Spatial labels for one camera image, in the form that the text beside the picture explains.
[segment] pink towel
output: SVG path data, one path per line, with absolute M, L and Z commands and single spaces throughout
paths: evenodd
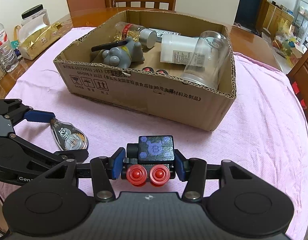
M 187 158 L 198 157 L 211 164 L 230 159 L 286 193 L 295 214 L 287 234 L 303 240 L 308 225 L 308 126 L 300 103 L 287 77 L 275 68 L 235 55 L 237 99 L 214 132 L 155 116 L 95 103 L 72 95 L 56 70 L 53 59 L 72 41 L 92 28 L 72 29 L 49 48 L 17 81 L 7 98 L 21 98 L 34 109 L 54 112 L 59 120 L 71 122 L 89 139 L 90 159 L 111 156 L 119 147 L 138 142 L 140 135 L 173 135 L 175 148 Z M 59 150 L 48 124 L 23 121 L 17 135 L 48 150 Z M 150 184 L 133 187 L 127 181 L 112 181 L 120 191 L 177 191 L 185 183 L 177 178 L 163 187 Z M 90 179 L 79 187 L 92 195 Z M 17 187 L 0 183 L 6 197 Z M 218 188 L 206 181 L 205 196 Z

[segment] black handle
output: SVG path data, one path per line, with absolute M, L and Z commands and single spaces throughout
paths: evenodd
M 126 44 L 127 44 L 126 40 L 114 41 L 114 42 L 110 42 L 110 43 L 94 46 L 94 47 L 91 48 L 91 51 L 95 52 L 95 51 L 99 51 L 99 50 L 103 50 L 103 49 L 112 49 L 114 47 L 120 47 L 120 46 L 124 46 Z

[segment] clear plastic cup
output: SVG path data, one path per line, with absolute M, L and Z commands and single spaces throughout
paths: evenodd
M 213 31 L 201 33 L 181 78 L 217 90 L 230 48 L 229 40 L 222 34 Z

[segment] wooden cabinet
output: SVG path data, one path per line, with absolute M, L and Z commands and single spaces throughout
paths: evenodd
M 266 2 L 265 7 L 262 12 L 260 12 L 259 17 L 256 22 L 256 29 L 259 33 L 262 32 L 263 28 L 267 28 L 267 25 L 272 17 L 275 5 L 272 5 L 269 2 Z M 275 37 L 275 33 L 278 30 L 278 23 L 283 19 L 284 21 L 288 21 L 288 26 L 293 22 L 294 18 L 288 13 L 284 12 L 282 9 L 276 7 L 275 13 L 273 15 L 273 19 L 269 25 L 269 32 L 271 33 L 271 39 L 273 40 Z

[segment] white plastic bottle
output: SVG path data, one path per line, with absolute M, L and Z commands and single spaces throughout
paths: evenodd
M 0 23 L 0 61 L 7 72 L 15 69 L 19 63 L 2 23 Z
M 198 38 L 164 34 L 161 46 L 161 62 L 186 65 L 195 50 Z

